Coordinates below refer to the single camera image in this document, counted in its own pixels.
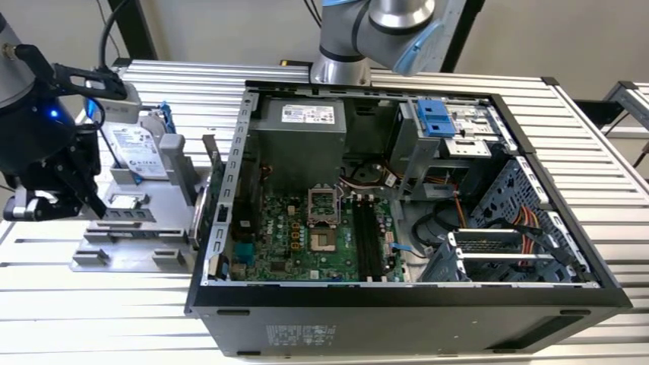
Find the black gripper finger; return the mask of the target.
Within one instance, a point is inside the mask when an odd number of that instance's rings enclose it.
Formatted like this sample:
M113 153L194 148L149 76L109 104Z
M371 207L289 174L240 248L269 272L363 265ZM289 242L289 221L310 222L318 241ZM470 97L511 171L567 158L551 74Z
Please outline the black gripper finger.
M76 129L76 152L74 156L77 171L90 186L96 186L96 176L100 175L100 149L97 132L89 125Z
M98 160L82 151L58 151L5 177L14 186L2 209L8 221L52 221L90 213L100 219L106 205L97 196Z

